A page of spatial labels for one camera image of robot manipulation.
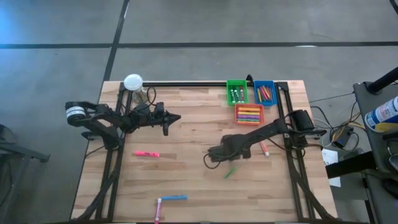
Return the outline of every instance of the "orange tray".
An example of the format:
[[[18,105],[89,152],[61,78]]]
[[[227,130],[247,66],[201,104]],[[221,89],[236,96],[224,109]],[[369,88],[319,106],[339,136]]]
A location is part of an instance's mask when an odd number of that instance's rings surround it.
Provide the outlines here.
[[[241,111],[241,112],[249,112],[249,113],[258,113],[260,112],[260,120],[258,123],[249,122],[249,121],[238,121],[238,111],[239,108],[255,108],[259,109],[259,111]],[[262,105],[250,104],[250,103],[237,103],[235,104],[235,122],[236,124],[243,125],[261,125],[264,124],[264,107]]]

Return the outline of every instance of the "blue marker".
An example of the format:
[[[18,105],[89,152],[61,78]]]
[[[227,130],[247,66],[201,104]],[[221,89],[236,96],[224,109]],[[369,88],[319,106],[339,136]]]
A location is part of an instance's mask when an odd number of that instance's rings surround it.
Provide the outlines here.
[[[162,197],[162,200],[186,200],[186,199],[188,199],[188,195],[170,195]]]

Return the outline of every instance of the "blue tray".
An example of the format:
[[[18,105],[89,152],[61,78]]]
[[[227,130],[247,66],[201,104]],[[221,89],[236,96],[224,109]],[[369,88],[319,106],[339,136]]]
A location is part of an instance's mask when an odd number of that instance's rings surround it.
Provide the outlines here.
[[[257,95],[257,89],[260,86],[267,86],[271,90],[271,100],[263,101],[260,103],[259,97]],[[267,80],[255,80],[254,81],[254,99],[257,104],[263,105],[263,106],[272,106],[275,104],[278,104],[278,100],[276,98],[276,91],[275,91],[275,85],[274,81],[267,81]]]

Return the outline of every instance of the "gray floor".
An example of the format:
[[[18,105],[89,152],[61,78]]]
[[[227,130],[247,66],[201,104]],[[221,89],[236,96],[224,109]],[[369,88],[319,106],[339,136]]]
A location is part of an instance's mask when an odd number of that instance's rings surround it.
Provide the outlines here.
[[[0,0],[0,44],[111,43],[122,4]],[[131,0],[120,42],[398,41],[397,24],[388,0]],[[20,145],[51,154],[48,164],[29,167],[13,223],[68,220],[87,142],[82,129],[66,123],[64,103],[98,100],[109,52],[0,49],[0,123],[18,134]],[[397,56],[398,47],[119,49],[110,80],[130,73],[146,80],[225,80],[250,73],[305,80],[309,99],[316,100],[377,79],[397,66]],[[354,101],[351,95],[314,105],[337,125]],[[360,136],[359,146],[369,150]],[[345,220],[367,219],[358,181],[354,175],[342,189],[332,189]]]

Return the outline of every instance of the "wooden tabletop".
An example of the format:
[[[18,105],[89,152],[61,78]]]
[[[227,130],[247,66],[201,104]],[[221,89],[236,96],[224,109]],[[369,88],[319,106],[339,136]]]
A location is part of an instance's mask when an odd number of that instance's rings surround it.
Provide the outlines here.
[[[311,114],[304,82],[287,82],[293,109],[307,110]],[[114,108],[119,84],[105,82],[99,102]],[[203,164],[207,149],[219,145],[222,136],[258,128],[234,122],[234,109],[227,105],[225,87],[157,87],[156,91],[156,102],[163,101],[165,109],[182,118],[170,126],[169,136],[163,136],[159,126],[141,128],[126,136],[115,222],[153,222],[157,198],[181,194],[187,194],[188,200],[162,203],[160,222],[297,220],[286,154],[271,142],[265,141],[269,157],[265,157],[260,146],[255,144],[250,159],[222,162],[214,170]],[[248,88],[248,93],[253,103],[252,88]],[[283,93],[282,99],[284,111],[287,111]],[[277,118],[276,105],[265,109],[266,124]],[[283,145],[282,136],[272,139]],[[102,145],[102,140],[90,142],[87,152]],[[136,157],[135,151],[159,152],[160,157]],[[104,149],[86,158],[72,218],[82,214],[98,193],[105,158]],[[312,192],[336,217],[319,148],[306,148],[304,161]],[[224,179],[232,167],[237,168],[236,172]],[[304,214],[307,214],[302,192],[300,197]],[[104,216],[107,207],[108,200],[105,200]]]

